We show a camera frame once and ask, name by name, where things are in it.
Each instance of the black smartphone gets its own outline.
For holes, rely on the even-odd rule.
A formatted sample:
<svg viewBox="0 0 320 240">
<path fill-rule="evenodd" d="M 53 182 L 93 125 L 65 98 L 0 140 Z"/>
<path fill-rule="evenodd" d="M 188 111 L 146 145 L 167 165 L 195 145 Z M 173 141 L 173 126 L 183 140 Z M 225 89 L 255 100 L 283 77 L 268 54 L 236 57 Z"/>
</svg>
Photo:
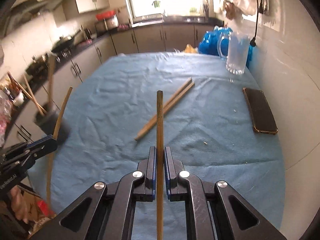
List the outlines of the black smartphone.
<svg viewBox="0 0 320 240">
<path fill-rule="evenodd" d="M 251 88 L 243 88 L 242 91 L 248 104 L 253 130 L 259 133 L 276 134 L 278 132 L 276 121 L 263 91 Z"/>
</svg>

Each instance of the kitchen countertop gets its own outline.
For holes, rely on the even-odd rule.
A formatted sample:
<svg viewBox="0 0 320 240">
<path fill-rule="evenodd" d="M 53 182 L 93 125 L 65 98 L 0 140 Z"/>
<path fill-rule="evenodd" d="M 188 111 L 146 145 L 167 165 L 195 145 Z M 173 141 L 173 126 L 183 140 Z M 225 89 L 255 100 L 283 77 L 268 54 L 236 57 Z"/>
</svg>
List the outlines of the kitchen countertop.
<svg viewBox="0 0 320 240">
<path fill-rule="evenodd" d="M 125 32 L 125 31 L 131 30 L 134 28 L 138 28 L 138 27 L 144 27 L 144 26 L 150 26 L 150 25 L 156 25 L 156 24 L 162 24 L 162 25 L 200 24 L 200 25 L 212 25 L 212 26 L 217 25 L 219 27 L 222 27 L 224 25 L 224 22 L 219 19 L 216 19 L 216 18 L 208 18 L 207 20 L 205 20 L 204 17 L 169 16 L 169 17 L 164 17 L 163 19 L 159 19 L 159 20 L 148 20 L 148 21 L 135 23 L 132 25 L 131 28 L 129 28 L 127 30 L 113 29 L 113 30 L 110 30 L 107 33 L 103 34 L 102 36 L 92 40 L 92 43 L 82 44 L 82 45 L 78 45 L 76 47 L 71 48 L 71 50 L 70 50 L 71 55 L 66 58 L 61 58 L 60 62 L 56 63 L 55 72 L 58 71 L 60 68 L 62 68 L 66 63 L 68 63 L 74 57 L 79 55 L 82 51 L 86 50 L 88 47 L 96 44 L 97 42 L 103 40 L 104 38 L 106 38 L 110 35 L 113 35 L 118 32 Z M 30 84 L 30 87 L 31 87 L 33 93 L 35 94 L 44 85 L 45 82 L 46 82 L 46 80 L 42 80 L 36 84 L 33 84 L 33 85 Z M 23 108 L 27 105 L 28 102 L 29 102 L 29 99 L 25 99 L 24 103 L 13 112 L 12 117 L 11 117 L 11 122 L 7 125 L 7 129 L 5 132 L 5 139 L 7 139 L 12 126 L 14 125 L 17 118 L 19 117 L 19 114 L 23 111 Z"/>
</svg>

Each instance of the clear glass pitcher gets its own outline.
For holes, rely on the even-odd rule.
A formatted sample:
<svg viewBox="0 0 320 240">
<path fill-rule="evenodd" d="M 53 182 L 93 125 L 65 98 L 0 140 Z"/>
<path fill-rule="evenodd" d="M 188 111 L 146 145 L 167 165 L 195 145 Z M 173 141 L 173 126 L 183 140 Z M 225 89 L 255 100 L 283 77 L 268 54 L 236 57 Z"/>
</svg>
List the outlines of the clear glass pitcher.
<svg viewBox="0 0 320 240">
<path fill-rule="evenodd" d="M 221 52 L 221 42 L 223 39 L 229 39 L 228 55 L 225 56 Z M 217 50 L 220 58 L 226 59 L 226 69 L 233 74 L 243 74 L 245 64 L 247 62 L 248 51 L 250 45 L 250 37 L 236 32 L 221 33 Z"/>
</svg>

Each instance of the utensil holder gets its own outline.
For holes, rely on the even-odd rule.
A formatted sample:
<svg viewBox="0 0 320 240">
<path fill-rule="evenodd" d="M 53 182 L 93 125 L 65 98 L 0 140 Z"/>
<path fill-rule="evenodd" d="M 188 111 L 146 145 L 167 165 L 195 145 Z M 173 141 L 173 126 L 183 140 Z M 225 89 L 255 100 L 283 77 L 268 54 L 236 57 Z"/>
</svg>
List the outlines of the utensil holder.
<svg viewBox="0 0 320 240">
<path fill-rule="evenodd" d="M 47 114 L 42 116 L 39 112 L 36 113 L 34 123 L 46 134 L 51 135 L 53 134 L 54 128 L 56 126 L 56 122 L 58 120 L 58 116 L 60 110 L 57 108 L 55 104 L 52 104 L 52 108 L 49 109 L 48 103 L 42 106 L 46 111 Z M 66 119 L 62 118 L 61 126 L 58 133 L 57 144 L 63 144 L 69 136 L 71 131 L 70 126 Z"/>
</svg>

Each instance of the metal screw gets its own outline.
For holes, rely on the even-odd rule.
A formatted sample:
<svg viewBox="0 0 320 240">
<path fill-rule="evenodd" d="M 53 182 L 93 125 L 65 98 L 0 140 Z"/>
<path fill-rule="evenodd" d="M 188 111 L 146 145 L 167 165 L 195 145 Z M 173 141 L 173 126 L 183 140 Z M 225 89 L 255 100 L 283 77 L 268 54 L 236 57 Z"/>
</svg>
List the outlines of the metal screw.
<svg viewBox="0 0 320 240">
<path fill-rule="evenodd" d="M 134 176 L 135 178 L 141 178 L 143 176 L 143 173 L 141 171 L 135 171 L 134 173 L 132 173 L 132 176 Z"/>
<path fill-rule="evenodd" d="M 103 182 L 97 182 L 94 184 L 95 189 L 103 189 L 104 188 L 104 183 Z"/>
<path fill-rule="evenodd" d="M 179 175 L 180 177 L 187 178 L 190 176 L 190 173 L 188 171 L 180 171 Z"/>
<path fill-rule="evenodd" d="M 218 187 L 222 187 L 222 188 L 225 188 L 228 186 L 228 183 L 226 183 L 224 180 L 220 180 L 218 181 Z"/>
</svg>

